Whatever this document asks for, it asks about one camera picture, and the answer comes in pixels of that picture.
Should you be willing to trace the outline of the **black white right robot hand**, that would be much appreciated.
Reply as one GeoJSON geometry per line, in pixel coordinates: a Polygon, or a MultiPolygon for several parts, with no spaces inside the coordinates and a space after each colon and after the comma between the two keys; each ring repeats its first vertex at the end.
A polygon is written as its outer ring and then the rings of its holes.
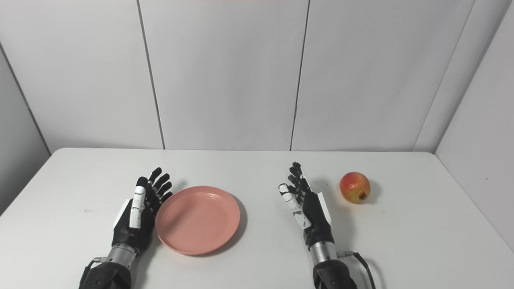
{"type": "Polygon", "coordinates": [[[322,194],[312,190],[300,163],[293,162],[289,171],[290,183],[281,183],[278,189],[298,225],[303,229],[306,246],[311,248],[319,242],[334,244],[329,213],[322,194]]]}

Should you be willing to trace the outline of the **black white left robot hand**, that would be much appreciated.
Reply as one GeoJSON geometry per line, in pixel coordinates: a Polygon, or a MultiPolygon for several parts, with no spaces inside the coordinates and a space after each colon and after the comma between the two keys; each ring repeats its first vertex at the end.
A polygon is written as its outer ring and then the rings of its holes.
{"type": "Polygon", "coordinates": [[[123,208],[114,226],[113,247],[129,247],[136,256],[148,249],[157,213],[173,195],[169,179],[170,175],[163,173],[160,167],[148,178],[139,177],[133,197],[123,208]]]}

